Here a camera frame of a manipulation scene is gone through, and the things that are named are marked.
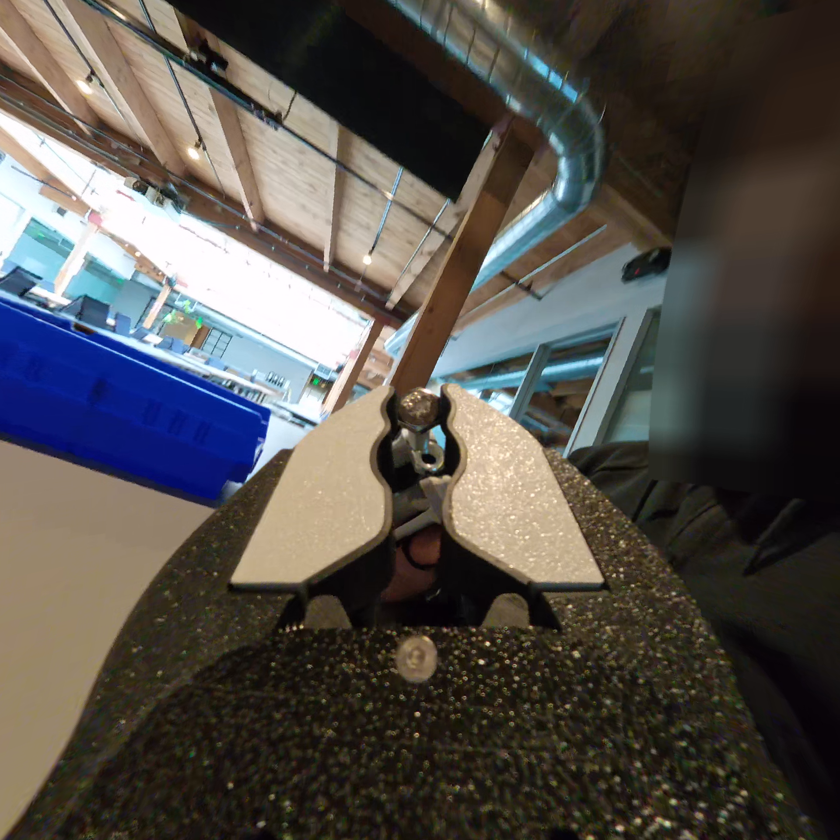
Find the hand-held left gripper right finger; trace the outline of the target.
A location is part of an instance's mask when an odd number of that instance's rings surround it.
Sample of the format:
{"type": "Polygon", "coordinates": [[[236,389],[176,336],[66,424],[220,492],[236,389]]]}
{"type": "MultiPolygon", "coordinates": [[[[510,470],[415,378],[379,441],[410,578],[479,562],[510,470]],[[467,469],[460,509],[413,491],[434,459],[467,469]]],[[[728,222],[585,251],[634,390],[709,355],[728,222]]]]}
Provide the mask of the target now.
{"type": "Polygon", "coordinates": [[[458,456],[443,505],[447,535],[536,590],[601,589],[604,576],[539,442],[459,385],[444,385],[441,396],[458,456]]]}

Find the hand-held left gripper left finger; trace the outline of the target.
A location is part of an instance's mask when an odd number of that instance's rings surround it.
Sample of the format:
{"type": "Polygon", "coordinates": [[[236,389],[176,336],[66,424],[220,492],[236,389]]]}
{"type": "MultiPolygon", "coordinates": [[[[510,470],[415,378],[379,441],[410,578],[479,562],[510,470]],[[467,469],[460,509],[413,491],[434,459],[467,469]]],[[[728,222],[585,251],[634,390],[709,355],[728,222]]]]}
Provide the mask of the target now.
{"type": "Polygon", "coordinates": [[[330,415],[293,449],[230,578],[235,589],[320,585],[372,553],[392,532],[395,392],[381,386],[330,415]]]}

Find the steel bolt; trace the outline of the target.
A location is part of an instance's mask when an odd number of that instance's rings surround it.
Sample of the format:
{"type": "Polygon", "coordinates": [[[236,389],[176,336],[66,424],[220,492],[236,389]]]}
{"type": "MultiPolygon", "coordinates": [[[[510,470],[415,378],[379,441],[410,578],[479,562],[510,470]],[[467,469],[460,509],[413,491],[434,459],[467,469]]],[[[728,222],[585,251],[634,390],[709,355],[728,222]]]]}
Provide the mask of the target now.
{"type": "Polygon", "coordinates": [[[415,388],[405,394],[397,406],[397,418],[405,429],[424,434],[438,425],[440,397],[424,388],[415,388]]]}

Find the person's right hand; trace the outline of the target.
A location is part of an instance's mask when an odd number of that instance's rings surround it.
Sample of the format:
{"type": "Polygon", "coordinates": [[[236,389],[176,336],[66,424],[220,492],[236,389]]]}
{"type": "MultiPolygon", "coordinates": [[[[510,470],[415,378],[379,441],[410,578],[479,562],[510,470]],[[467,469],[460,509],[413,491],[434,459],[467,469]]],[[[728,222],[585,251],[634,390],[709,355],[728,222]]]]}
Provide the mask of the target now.
{"type": "Polygon", "coordinates": [[[381,594],[384,603],[403,602],[429,592],[437,580],[442,528],[430,525],[396,545],[394,571],[381,594]]]}

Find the person in black jacket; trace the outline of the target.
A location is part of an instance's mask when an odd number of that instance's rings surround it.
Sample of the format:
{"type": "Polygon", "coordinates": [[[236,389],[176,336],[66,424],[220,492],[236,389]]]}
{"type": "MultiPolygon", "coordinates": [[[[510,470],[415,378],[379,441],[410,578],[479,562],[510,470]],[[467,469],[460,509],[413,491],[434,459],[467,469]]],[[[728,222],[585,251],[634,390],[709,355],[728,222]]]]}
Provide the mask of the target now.
{"type": "Polygon", "coordinates": [[[803,812],[839,834],[838,500],[659,480],[643,442],[570,462],[682,578],[803,812]]]}

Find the large blue plastic bin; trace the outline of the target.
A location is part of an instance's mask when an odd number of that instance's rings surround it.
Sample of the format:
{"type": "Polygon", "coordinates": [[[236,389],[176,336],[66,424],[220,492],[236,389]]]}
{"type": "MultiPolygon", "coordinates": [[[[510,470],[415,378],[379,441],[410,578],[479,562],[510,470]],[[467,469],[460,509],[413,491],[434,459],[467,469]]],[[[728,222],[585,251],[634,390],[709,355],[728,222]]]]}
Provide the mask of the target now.
{"type": "Polygon", "coordinates": [[[266,406],[2,298],[2,440],[210,505],[245,483],[269,422],[266,406]]]}

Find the ceiling mounted unit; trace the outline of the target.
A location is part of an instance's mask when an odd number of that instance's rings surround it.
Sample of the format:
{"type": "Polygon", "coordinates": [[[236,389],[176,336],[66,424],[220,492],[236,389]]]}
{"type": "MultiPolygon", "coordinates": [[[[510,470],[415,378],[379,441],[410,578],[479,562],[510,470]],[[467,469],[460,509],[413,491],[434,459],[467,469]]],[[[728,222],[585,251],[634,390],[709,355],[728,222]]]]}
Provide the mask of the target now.
{"type": "Polygon", "coordinates": [[[143,198],[148,204],[163,212],[181,214],[187,202],[176,192],[153,185],[139,177],[130,175],[123,179],[123,186],[132,194],[143,198]]]}

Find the black ceiling panel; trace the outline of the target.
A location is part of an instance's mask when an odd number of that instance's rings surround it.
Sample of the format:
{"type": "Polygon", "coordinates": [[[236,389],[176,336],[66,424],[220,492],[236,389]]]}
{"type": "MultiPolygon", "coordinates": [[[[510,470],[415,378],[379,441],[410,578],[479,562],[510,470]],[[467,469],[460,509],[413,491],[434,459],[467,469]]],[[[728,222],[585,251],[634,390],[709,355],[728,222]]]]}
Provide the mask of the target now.
{"type": "Polygon", "coordinates": [[[340,2],[171,5],[436,192],[459,198],[490,124],[340,2]]]}

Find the wooden support post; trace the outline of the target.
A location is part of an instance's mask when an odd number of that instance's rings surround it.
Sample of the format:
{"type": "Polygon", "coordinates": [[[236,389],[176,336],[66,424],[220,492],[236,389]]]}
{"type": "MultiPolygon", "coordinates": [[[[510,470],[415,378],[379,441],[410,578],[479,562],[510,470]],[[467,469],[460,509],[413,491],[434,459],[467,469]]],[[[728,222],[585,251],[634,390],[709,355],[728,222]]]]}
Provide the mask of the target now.
{"type": "Polygon", "coordinates": [[[350,352],[337,381],[332,385],[329,394],[327,394],[322,405],[321,419],[325,419],[339,411],[350,400],[353,389],[364,368],[364,364],[368,360],[384,326],[384,323],[380,320],[372,320],[370,322],[364,331],[359,345],[350,352]]]}
{"type": "Polygon", "coordinates": [[[388,378],[397,396],[424,389],[432,378],[490,246],[540,146],[539,140],[538,131],[523,117],[508,115],[498,124],[486,175],[388,378]]]}

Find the silver spiral duct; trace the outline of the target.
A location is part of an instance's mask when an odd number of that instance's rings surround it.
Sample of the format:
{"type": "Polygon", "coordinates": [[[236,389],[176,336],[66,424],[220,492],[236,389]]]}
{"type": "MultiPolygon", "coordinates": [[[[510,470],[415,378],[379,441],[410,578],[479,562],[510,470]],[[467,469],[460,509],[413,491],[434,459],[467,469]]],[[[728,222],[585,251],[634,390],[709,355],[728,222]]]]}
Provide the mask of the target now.
{"type": "MultiPolygon", "coordinates": [[[[605,356],[604,349],[573,355],[552,352],[541,369],[539,383],[551,385],[557,382],[574,382],[592,378],[600,370],[605,356]]],[[[468,390],[517,390],[526,378],[531,361],[532,355],[505,360],[492,364],[487,371],[474,370],[451,374],[446,382],[463,386],[468,390]]]]}
{"type": "Polygon", "coordinates": [[[602,115],[546,34],[502,2],[393,1],[448,58],[529,119],[557,156],[549,189],[504,227],[479,268],[477,291],[592,202],[606,169],[602,115]]]}

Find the black wall sensor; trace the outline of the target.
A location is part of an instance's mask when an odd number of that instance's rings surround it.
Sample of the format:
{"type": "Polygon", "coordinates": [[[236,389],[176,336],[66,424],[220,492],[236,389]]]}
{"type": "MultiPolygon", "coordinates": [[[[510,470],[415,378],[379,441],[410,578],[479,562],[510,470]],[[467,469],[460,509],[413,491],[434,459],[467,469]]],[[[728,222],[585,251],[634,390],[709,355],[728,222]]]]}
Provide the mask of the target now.
{"type": "Polygon", "coordinates": [[[671,247],[652,248],[630,259],[622,268],[622,283],[631,283],[649,277],[664,275],[673,254],[671,247]]]}

